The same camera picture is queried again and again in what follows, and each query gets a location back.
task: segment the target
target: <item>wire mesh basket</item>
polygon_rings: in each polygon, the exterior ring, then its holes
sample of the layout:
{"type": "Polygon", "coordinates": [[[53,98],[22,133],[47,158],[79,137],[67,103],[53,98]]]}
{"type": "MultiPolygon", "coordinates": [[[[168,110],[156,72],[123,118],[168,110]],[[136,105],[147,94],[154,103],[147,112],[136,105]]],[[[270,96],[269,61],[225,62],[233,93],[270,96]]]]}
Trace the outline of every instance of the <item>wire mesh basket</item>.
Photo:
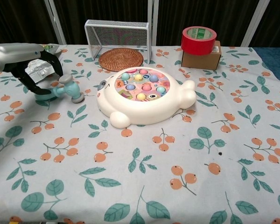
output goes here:
{"type": "Polygon", "coordinates": [[[131,48],[146,50],[147,63],[150,62],[151,38],[148,22],[87,20],[84,27],[93,60],[102,48],[131,48]]]}

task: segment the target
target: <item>black curtain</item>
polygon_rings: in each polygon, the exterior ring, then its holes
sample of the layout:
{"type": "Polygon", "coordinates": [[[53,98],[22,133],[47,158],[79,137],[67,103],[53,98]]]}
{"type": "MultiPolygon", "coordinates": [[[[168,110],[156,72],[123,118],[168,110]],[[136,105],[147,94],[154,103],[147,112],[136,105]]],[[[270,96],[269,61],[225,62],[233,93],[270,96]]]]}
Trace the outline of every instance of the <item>black curtain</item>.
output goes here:
{"type": "Polygon", "coordinates": [[[250,46],[280,48],[280,0],[269,2],[250,46]]]}
{"type": "Polygon", "coordinates": [[[58,43],[43,0],[0,0],[0,43],[58,43]]]}
{"type": "Polygon", "coordinates": [[[67,44],[87,44],[87,20],[147,22],[147,0],[54,0],[67,44]]]}
{"type": "Polygon", "coordinates": [[[222,46],[240,46],[258,0],[160,0],[157,45],[181,45],[182,31],[204,26],[222,46]]]}

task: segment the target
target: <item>robotic arm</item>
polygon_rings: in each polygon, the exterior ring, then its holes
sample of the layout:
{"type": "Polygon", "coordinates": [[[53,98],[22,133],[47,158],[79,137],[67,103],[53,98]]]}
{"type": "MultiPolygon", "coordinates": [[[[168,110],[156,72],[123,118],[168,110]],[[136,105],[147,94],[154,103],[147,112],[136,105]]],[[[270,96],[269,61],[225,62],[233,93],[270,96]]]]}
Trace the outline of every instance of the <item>robotic arm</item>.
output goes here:
{"type": "Polygon", "coordinates": [[[50,63],[59,76],[63,76],[62,66],[58,58],[45,51],[39,44],[34,43],[4,43],[0,44],[0,71],[11,72],[30,91],[37,95],[48,95],[51,91],[38,87],[25,72],[28,63],[41,59],[50,63]]]}

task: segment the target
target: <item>table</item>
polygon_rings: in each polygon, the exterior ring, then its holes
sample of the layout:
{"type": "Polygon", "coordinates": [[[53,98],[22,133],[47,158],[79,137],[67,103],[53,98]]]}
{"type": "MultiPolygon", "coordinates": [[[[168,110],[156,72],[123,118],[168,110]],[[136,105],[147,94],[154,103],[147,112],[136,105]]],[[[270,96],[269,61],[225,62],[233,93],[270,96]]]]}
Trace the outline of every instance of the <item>table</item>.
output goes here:
{"type": "Polygon", "coordinates": [[[80,104],[36,101],[0,73],[0,221],[280,223],[280,81],[253,48],[222,47],[212,71],[182,68],[179,46],[153,47],[144,66],[194,80],[197,102],[123,130],[96,103],[113,72],[87,46],[59,50],[80,104]]]}

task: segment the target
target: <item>blue cloth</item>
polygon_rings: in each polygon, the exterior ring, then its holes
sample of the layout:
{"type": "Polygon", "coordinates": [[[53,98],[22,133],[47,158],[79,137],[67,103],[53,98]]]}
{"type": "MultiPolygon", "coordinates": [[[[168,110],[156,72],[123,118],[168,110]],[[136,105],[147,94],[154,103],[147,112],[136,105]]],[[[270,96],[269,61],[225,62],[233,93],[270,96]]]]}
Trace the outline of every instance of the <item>blue cloth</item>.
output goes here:
{"type": "Polygon", "coordinates": [[[262,61],[280,80],[280,48],[253,48],[262,61]]]}

